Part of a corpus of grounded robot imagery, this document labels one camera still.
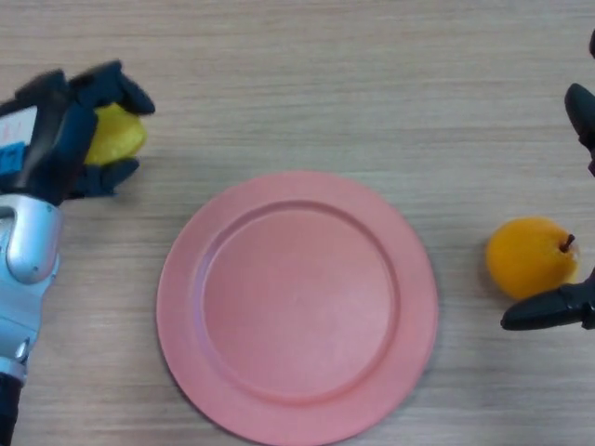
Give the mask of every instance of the robot finger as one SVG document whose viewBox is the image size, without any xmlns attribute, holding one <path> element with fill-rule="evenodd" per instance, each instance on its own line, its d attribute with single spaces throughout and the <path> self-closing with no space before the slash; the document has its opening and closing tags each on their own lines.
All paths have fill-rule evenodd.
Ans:
<svg viewBox="0 0 595 446">
<path fill-rule="evenodd" d="M 67 199 L 112 197 L 116 194 L 115 188 L 129 179 L 138 168 L 139 161 L 136 158 L 125 158 L 104 166 L 87 164 Z"/>
<path fill-rule="evenodd" d="M 582 85 L 572 84 L 566 91 L 564 105 L 579 142 L 589 151 L 593 151 L 595 149 L 595 96 Z"/>
<path fill-rule="evenodd" d="M 68 90 L 68 83 L 63 70 L 53 70 L 51 72 L 42 72 L 35 76 L 27 84 L 23 85 L 15 92 L 15 98 L 30 98 L 37 97 L 47 91 L 66 91 Z"/>
<path fill-rule="evenodd" d="M 98 65 L 70 80 L 69 85 L 83 107 L 95 109 L 114 102 L 127 112 L 147 115 L 155 112 L 149 95 L 122 73 L 122 62 L 113 60 Z"/>
<path fill-rule="evenodd" d="M 595 31 L 591 35 L 591 42 L 588 45 L 588 52 L 591 53 L 591 56 L 595 58 Z"/>
</svg>

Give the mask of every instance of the yellow fruit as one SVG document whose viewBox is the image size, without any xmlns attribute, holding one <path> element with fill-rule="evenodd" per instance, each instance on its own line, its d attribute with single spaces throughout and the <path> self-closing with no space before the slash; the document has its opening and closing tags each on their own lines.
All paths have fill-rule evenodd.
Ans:
<svg viewBox="0 0 595 446">
<path fill-rule="evenodd" d="M 578 260 L 575 236 L 542 216 L 504 224 L 492 235 L 485 252 L 492 279 L 516 300 L 572 282 Z"/>
<path fill-rule="evenodd" d="M 104 165 L 134 156 L 145 143 L 147 132 L 139 117 L 117 104 L 95 110 L 97 130 L 85 164 Z"/>
</svg>

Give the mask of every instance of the orange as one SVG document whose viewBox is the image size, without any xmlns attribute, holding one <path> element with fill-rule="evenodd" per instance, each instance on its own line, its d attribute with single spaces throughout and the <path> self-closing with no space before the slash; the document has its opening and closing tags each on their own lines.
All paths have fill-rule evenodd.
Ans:
<svg viewBox="0 0 595 446">
<path fill-rule="evenodd" d="M 485 252 L 492 279 L 516 300 L 572 282 L 578 260 L 575 236 L 543 216 L 504 224 L 494 232 Z"/>
<path fill-rule="evenodd" d="M 99 122 L 85 164 L 104 165 L 134 156 L 140 150 L 147 132 L 138 116 L 117 104 L 95 112 Z"/>
</svg>

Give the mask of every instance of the wood grain surface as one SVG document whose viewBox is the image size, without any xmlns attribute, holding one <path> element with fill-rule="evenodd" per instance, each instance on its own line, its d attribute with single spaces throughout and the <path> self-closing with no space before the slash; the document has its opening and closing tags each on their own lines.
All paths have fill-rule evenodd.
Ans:
<svg viewBox="0 0 595 446">
<path fill-rule="evenodd" d="M 355 178 L 403 212 L 441 295 L 414 395 L 361 446 L 586 446 L 594 334 L 511 334 L 483 243 L 539 214 L 595 265 L 595 178 L 563 95 L 595 89 L 590 0 L 0 0 L 7 97 L 34 74 L 120 58 L 155 99 L 141 170 L 67 203 L 63 264 L 16 446 L 246 444 L 185 401 L 162 361 L 155 290 L 184 223 L 284 169 Z"/>
</svg>

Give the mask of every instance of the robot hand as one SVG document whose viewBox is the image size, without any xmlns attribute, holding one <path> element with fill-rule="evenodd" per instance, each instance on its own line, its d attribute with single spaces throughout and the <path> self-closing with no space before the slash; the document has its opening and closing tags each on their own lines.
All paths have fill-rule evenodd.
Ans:
<svg viewBox="0 0 595 446">
<path fill-rule="evenodd" d="M 595 32 L 589 52 L 595 58 Z M 591 154 L 588 170 L 595 176 L 595 96 L 582 85 L 572 84 L 564 104 L 578 141 Z M 500 324 L 505 330 L 526 331 L 578 322 L 586 330 L 595 329 L 595 269 L 582 283 L 567 283 L 513 305 Z"/>
<path fill-rule="evenodd" d="M 589 52 L 595 58 L 595 32 L 591 36 Z M 582 85 L 572 84 L 566 92 L 564 105 L 578 141 L 591 154 L 588 170 L 595 176 L 595 96 Z"/>
<path fill-rule="evenodd" d="M 0 104 L 0 446 L 12 441 L 43 297 L 60 264 L 59 206 L 112 195 L 139 166 L 132 151 L 99 156 L 109 138 L 95 137 L 113 104 L 135 119 L 155 110 L 120 61 L 70 81 L 45 72 Z"/>
<path fill-rule="evenodd" d="M 122 168 L 86 167 L 85 160 L 98 126 L 96 109 L 113 103 L 135 115 L 155 111 L 149 96 L 122 73 L 118 60 L 70 81 L 62 70 L 45 72 L 20 88 L 13 100 L 0 105 L 0 191 L 55 206 L 69 198 L 101 195 L 102 190 L 110 194 L 117 184 L 109 180 L 122 178 L 113 171 L 122 174 Z M 132 165 L 123 168 L 128 175 L 136 170 Z M 111 172 L 104 183 L 97 183 L 103 179 L 100 167 Z"/>
</svg>

